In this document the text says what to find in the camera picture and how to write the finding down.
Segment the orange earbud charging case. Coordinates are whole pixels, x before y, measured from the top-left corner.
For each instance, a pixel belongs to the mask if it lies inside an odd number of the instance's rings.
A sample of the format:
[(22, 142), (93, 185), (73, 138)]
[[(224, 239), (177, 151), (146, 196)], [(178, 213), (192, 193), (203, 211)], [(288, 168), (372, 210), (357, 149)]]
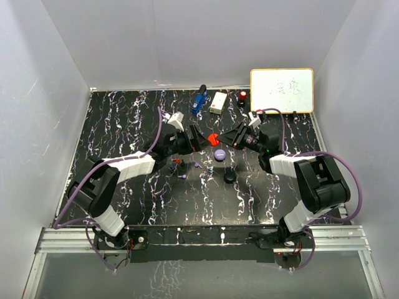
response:
[(211, 146), (218, 146), (220, 144), (220, 141), (217, 139), (217, 137), (217, 133), (212, 133), (208, 136), (208, 141), (210, 142)]

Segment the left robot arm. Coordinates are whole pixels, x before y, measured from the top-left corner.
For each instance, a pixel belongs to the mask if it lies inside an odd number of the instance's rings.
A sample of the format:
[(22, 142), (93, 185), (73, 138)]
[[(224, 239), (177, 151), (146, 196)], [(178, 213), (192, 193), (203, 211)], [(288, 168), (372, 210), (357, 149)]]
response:
[(190, 130), (192, 137), (185, 130), (164, 124), (158, 129), (154, 141), (147, 143), (142, 151), (114, 159), (89, 158), (85, 161), (83, 171), (67, 188), (66, 197), (72, 198), (72, 203), (98, 225), (94, 232), (109, 246), (121, 249), (129, 239), (128, 226), (111, 206), (117, 185), (157, 172), (174, 154), (191, 154), (211, 144), (196, 126), (190, 125)]

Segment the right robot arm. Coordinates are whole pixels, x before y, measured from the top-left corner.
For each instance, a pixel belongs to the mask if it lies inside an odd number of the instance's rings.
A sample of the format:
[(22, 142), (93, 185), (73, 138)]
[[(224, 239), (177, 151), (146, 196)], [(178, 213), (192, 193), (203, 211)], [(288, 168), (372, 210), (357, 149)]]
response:
[(249, 234), (249, 240), (258, 247), (266, 242), (294, 246), (314, 221), (350, 199), (350, 189), (333, 157), (326, 154), (285, 155), (280, 145), (280, 134), (266, 124), (262, 124), (259, 132), (255, 133), (241, 122), (216, 139), (237, 150), (249, 148), (257, 152), (260, 167), (266, 173), (297, 180), (300, 201), (280, 219), (277, 230), (268, 234), (261, 231)]

